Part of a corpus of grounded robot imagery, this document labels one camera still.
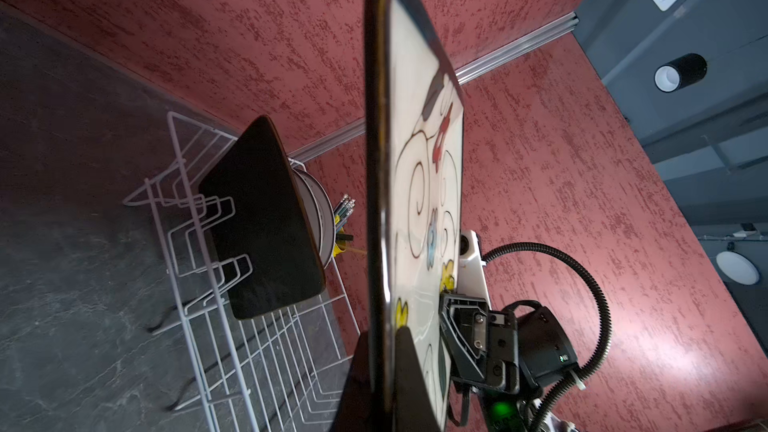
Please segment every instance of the pink textured wall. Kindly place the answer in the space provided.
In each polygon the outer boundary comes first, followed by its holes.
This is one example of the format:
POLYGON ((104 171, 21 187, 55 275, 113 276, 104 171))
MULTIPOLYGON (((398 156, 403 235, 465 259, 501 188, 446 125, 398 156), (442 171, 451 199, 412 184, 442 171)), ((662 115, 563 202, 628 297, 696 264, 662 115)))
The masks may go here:
MULTIPOLYGON (((362 116, 362 0, 4 0, 236 128, 296 149, 362 116)), ((456 66, 580 0, 424 0, 456 66)))
MULTIPOLYGON (((580 430, 702 431, 768 414, 768 359, 570 35, 465 86, 462 226, 485 250, 536 241, 579 260, 610 301, 606 365, 555 409, 580 430)), ((364 141, 310 164, 332 198, 365 198, 364 141)), ((365 246, 365 215, 348 229, 365 246)), ((366 261, 341 272, 365 317, 366 261)), ((578 277, 521 252, 486 269, 498 308, 547 304, 585 362, 598 314, 578 277)), ((482 429, 478 410, 474 430, 482 429)))

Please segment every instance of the corrugated black hose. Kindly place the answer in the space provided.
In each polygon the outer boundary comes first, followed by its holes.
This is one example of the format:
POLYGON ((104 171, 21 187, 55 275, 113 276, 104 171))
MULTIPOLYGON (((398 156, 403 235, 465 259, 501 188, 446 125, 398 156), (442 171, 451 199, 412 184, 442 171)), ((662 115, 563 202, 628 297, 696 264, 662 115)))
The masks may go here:
MULTIPOLYGON (((608 309, 608 301, 605 300, 603 291, 600 290, 597 281, 595 281, 594 277, 587 272, 586 268, 570 255, 549 245, 538 244, 536 242, 516 242, 514 244, 502 245, 483 255, 482 260, 487 264, 502 255, 523 251, 540 252, 541 254, 551 255, 560 262, 563 262, 584 280, 584 283, 587 284, 587 287, 589 287, 590 292, 592 292, 592 295, 594 296, 594 301, 598 305, 598 314, 600 316, 600 336, 598 337, 598 346, 595 347, 592 357, 589 358, 587 363, 576 370, 578 378, 580 380, 586 380, 600 368, 603 362, 605 362, 605 357, 608 355, 608 350, 610 349, 610 335, 612 331, 610 328, 610 310, 608 309)), ((534 415, 533 420, 528 426, 528 430, 531 432, 538 432, 544 422, 544 418, 546 418, 547 414, 552 411, 554 403, 565 395, 565 392, 575 384, 576 380, 572 374, 565 375, 560 379, 542 400, 542 405, 538 408, 536 415, 534 415)))

